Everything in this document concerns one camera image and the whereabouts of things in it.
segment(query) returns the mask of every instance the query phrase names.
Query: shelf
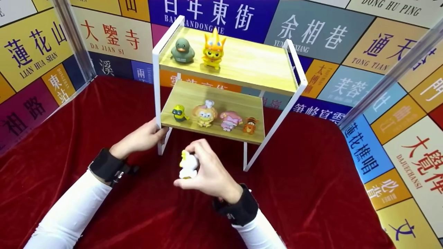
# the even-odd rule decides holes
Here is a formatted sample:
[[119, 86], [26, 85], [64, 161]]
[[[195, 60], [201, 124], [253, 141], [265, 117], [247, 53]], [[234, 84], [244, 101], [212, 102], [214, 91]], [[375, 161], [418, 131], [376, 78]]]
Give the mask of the shelf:
[[[289, 96], [297, 90], [285, 49], [227, 37], [220, 70], [215, 70], [203, 64], [205, 33], [179, 27], [159, 55], [160, 69]], [[195, 51], [191, 64], [180, 64], [171, 58], [171, 48], [180, 37], [186, 38]]]
[[[234, 130], [227, 132], [220, 126], [222, 121], [217, 117], [217, 119], [212, 122], [212, 126], [208, 128], [200, 127], [197, 124], [198, 118], [192, 115], [192, 110], [195, 106], [204, 105], [206, 99], [214, 101], [214, 107], [219, 115], [220, 113], [229, 110], [237, 112], [238, 115], [242, 117], [243, 124], [237, 126]], [[175, 121], [174, 115], [172, 114], [175, 105], [183, 105], [185, 107], [185, 114], [189, 116], [190, 119], [183, 122]], [[254, 117], [259, 120], [256, 124], [256, 130], [252, 135], [243, 133], [243, 125], [246, 123], [248, 117]], [[162, 125], [167, 127], [223, 137], [251, 144], [261, 144], [264, 140], [263, 105], [261, 98], [214, 87], [177, 81], [172, 88], [171, 94], [163, 108], [160, 118]]]

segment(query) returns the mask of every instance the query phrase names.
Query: pink figure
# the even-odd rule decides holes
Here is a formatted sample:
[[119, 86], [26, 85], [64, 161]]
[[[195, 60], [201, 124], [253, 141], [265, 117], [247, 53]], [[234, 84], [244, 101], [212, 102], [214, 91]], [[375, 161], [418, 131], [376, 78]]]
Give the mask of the pink figure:
[[230, 132], [234, 127], [243, 123], [243, 120], [235, 111], [223, 112], [220, 114], [220, 118], [223, 119], [221, 127], [227, 132]]

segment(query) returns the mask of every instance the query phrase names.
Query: human hand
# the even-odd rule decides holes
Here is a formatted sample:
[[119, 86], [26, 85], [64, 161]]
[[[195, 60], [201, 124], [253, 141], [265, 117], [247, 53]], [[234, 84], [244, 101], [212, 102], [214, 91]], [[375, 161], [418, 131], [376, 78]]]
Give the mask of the human hand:
[[206, 139], [192, 142], [185, 148], [195, 152], [200, 161], [197, 176], [191, 179], [177, 179], [174, 185], [182, 189], [196, 189], [207, 195], [220, 197], [229, 204], [235, 204], [243, 194], [243, 188], [234, 181], [212, 151]]
[[118, 159], [125, 159], [133, 152], [145, 151], [154, 147], [164, 139], [168, 130], [168, 127], [158, 130], [155, 118], [153, 118], [113, 145], [109, 152]]

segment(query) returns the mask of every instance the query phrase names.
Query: red velvet cloth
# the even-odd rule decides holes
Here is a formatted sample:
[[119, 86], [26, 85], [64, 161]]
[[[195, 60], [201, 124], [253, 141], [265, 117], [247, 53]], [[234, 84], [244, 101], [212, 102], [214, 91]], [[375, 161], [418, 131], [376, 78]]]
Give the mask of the red velvet cloth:
[[[169, 91], [162, 88], [162, 102]], [[1, 157], [0, 248], [23, 247], [102, 147], [154, 117], [153, 98], [152, 85], [99, 76]], [[279, 113], [265, 110], [268, 129]], [[249, 172], [242, 171], [242, 143], [173, 130], [163, 156], [152, 149], [130, 157], [141, 166], [139, 174], [114, 187], [77, 248], [244, 248], [228, 220], [213, 211], [209, 196], [172, 185], [181, 150], [199, 138], [253, 190], [288, 248], [394, 248], [340, 130], [299, 113], [286, 117]]]

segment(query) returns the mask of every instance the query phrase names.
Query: white metal frame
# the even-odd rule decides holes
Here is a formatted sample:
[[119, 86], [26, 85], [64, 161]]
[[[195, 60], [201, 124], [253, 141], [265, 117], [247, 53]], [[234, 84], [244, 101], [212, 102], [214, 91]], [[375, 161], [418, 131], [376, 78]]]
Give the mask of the white metal frame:
[[[171, 25], [171, 27], [166, 31], [166, 33], [163, 35], [163, 37], [160, 39], [160, 41], [157, 43], [157, 45], [152, 50], [152, 66], [153, 66], [153, 74], [154, 74], [154, 95], [155, 95], [155, 116], [156, 116], [156, 122], [158, 128], [161, 128], [161, 106], [160, 106], [160, 64], [159, 64], [159, 55], [161, 50], [166, 46], [167, 42], [172, 38], [174, 33], [177, 31], [177, 29], [181, 26], [184, 27], [185, 24], [185, 17], [179, 16], [175, 20], [175, 22]], [[261, 153], [263, 148], [266, 146], [268, 141], [271, 139], [271, 137], [274, 135], [277, 128], [280, 126], [283, 119], [286, 117], [286, 115], [291, 111], [292, 107], [295, 105], [295, 102], [297, 102], [298, 98], [302, 94], [302, 92], [307, 87], [307, 79], [306, 75], [304, 74], [302, 64], [299, 60], [299, 57], [297, 55], [297, 51], [295, 50], [294, 44], [291, 40], [287, 39], [284, 42], [283, 48], [286, 50], [286, 55], [288, 57], [289, 61], [289, 52], [291, 53], [292, 60], [294, 61], [295, 68], [297, 69], [298, 76], [300, 78], [300, 85], [296, 92], [292, 95], [291, 99], [289, 100], [288, 104], [278, 117], [277, 121], [274, 123], [272, 128], [267, 133], [266, 137], [264, 138], [263, 142], [260, 144], [259, 148], [255, 152], [254, 156], [252, 156], [251, 160], [248, 162], [248, 143], [243, 142], [243, 170], [248, 171], [249, 168], [252, 166], [252, 164], [257, 159], [258, 155]], [[297, 82], [297, 79], [295, 77], [294, 72], [292, 72], [292, 77], [295, 82]], [[177, 80], [181, 78], [181, 74], [177, 74]], [[263, 97], [265, 91], [261, 91], [259, 97]], [[166, 147], [167, 141], [169, 139], [169, 136], [171, 134], [170, 129], [166, 135], [166, 139], [164, 144], [161, 143], [157, 144], [158, 153], [159, 155], [163, 155], [164, 149]]]

